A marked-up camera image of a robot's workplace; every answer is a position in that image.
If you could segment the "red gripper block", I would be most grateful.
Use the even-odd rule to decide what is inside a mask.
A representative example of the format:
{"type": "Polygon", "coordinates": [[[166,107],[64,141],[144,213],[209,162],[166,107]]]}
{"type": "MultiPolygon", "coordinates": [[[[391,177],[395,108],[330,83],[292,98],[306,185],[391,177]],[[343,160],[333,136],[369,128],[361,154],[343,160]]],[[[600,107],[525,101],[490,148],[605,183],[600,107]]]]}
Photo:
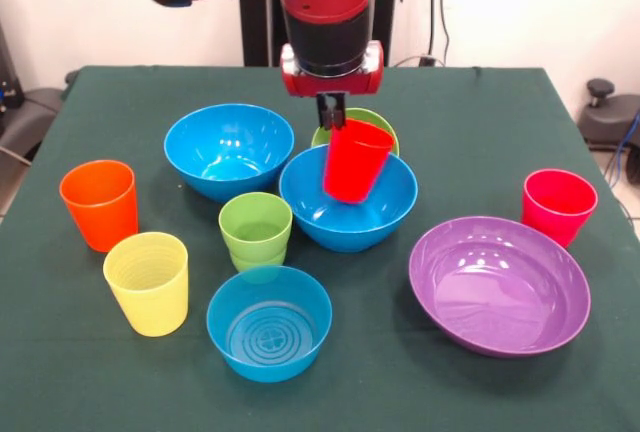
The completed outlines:
{"type": "Polygon", "coordinates": [[[321,77],[301,69],[293,48],[286,43],[281,50],[280,67],[291,96],[316,96],[319,126],[324,130],[341,129],[346,121],[345,94],[369,95],[379,90],[384,75],[384,50],[380,41],[371,40],[357,69],[342,76],[321,77]],[[333,108],[325,93],[332,93],[333,108]]]}

